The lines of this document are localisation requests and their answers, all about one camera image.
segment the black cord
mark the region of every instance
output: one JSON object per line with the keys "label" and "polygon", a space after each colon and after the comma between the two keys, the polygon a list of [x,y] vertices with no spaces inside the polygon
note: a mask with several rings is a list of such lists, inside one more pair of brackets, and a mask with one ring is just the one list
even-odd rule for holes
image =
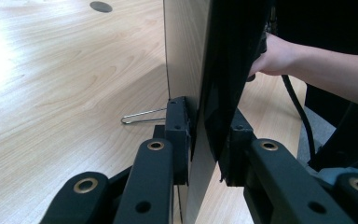
{"label": "black cord", "polygon": [[[277,25],[278,25],[278,23],[277,23],[275,7],[272,7],[270,20],[269,20],[269,28],[270,28],[270,32],[273,35],[278,35]],[[301,103],[298,101],[295,90],[293,89],[292,83],[290,82],[289,76],[282,75],[282,80],[283,80],[284,86],[287,89],[287,92],[289,93],[290,98],[292,99],[293,104],[296,107],[298,114],[300,115],[300,117],[304,123],[304,127],[307,132],[308,145],[310,148],[310,161],[309,161],[309,165],[310,165],[310,163],[315,158],[315,154],[316,154],[315,142],[313,141],[313,133],[312,133],[312,128],[310,127],[310,121],[308,120],[308,117],[305,114],[305,111],[304,111],[303,107],[301,106]]]}

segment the wooden table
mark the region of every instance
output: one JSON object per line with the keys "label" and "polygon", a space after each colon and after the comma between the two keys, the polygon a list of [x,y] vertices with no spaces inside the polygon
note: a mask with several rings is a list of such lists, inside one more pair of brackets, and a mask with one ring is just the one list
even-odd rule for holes
{"label": "wooden table", "polygon": [[[0,1],[0,223],[37,223],[72,176],[130,166],[155,123],[120,118],[167,103],[162,0],[106,0],[109,13],[90,2]],[[248,84],[240,110],[296,153],[300,119],[278,77]],[[242,189],[219,178],[197,222],[252,222]]]}

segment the metal clip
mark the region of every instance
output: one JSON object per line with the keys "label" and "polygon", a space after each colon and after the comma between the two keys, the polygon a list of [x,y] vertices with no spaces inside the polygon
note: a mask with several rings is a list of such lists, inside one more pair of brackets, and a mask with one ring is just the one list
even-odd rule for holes
{"label": "metal clip", "polygon": [[133,118],[133,117],[138,117],[141,115],[145,115],[145,114],[150,114],[150,113],[155,113],[161,110],[166,110],[167,108],[160,108],[160,109],[155,109],[155,110],[149,110],[149,111],[145,111],[145,112],[141,112],[138,114],[132,114],[132,115],[127,115],[124,116],[121,119],[121,123],[122,124],[132,124],[132,123],[140,123],[140,122],[150,122],[150,121],[157,121],[157,120],[164,120],[165,118],[160,118],[160,119],[133,119],[133,120],[128,120],[126,121],[125,119],[129,119],[129,118]]}

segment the wood grain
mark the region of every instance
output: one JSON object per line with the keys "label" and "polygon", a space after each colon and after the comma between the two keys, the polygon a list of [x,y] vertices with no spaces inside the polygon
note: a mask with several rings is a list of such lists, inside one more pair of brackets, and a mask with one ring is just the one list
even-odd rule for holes
{"label": "wood grain", "polygon": [[[106,0],[110,13],[90,2],[0,1],[0,223],[37,223],[72,176],[130,166],[154,123],[120,118],[168,100],[162,0]],[[258,137],[295,152],[300,122],[285,94],[258,76],[240,109]],[[251,221],[241,189],[213,176],[197,222]]]}

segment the table top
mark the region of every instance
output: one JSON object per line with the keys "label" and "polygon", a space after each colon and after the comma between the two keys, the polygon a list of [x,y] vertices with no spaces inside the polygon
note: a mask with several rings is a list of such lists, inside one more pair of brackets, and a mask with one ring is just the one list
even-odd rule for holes
{"label": "table top", "polygon": [[[131,166],[156,123],[121,117],[168,101],[163,2],[105,0],[108,13],[90,2],[0,1],[0,223],[37,223],[72,176]],[[303,103],[306,85],[292,82]],[[257,75],[239,109],[296,155],[301,121],[279,77]],[[219,178],[197,223],[252,222],[242,188]]]}

